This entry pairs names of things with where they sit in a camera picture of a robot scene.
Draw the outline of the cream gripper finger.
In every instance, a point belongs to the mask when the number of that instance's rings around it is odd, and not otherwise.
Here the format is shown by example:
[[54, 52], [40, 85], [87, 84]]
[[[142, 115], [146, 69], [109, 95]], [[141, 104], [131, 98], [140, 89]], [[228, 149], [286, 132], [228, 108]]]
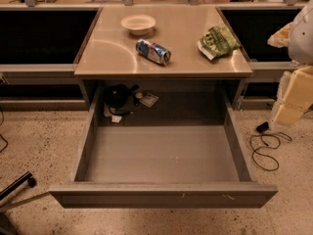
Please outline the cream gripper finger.
[[291, 23], [287, 23], [281, 29], [272, 34], [267, 43], [276, 48], [288, 47], [290, 45]]
[[313, 67], [285, 71], [272, 110], [273, 126], [292, 126], [313, 105]]

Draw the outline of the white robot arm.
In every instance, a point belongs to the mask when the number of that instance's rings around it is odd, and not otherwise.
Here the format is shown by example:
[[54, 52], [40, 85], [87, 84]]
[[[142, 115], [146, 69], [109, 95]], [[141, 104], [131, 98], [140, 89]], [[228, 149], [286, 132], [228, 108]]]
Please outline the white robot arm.
[[267, 43], [287, 47], [293, 63], [303, 65], [293, 72], [285, 71], [281, 77], [270, 119], [271, 128], [278, 130], [294, 125], [313, 105], [313, 0]]

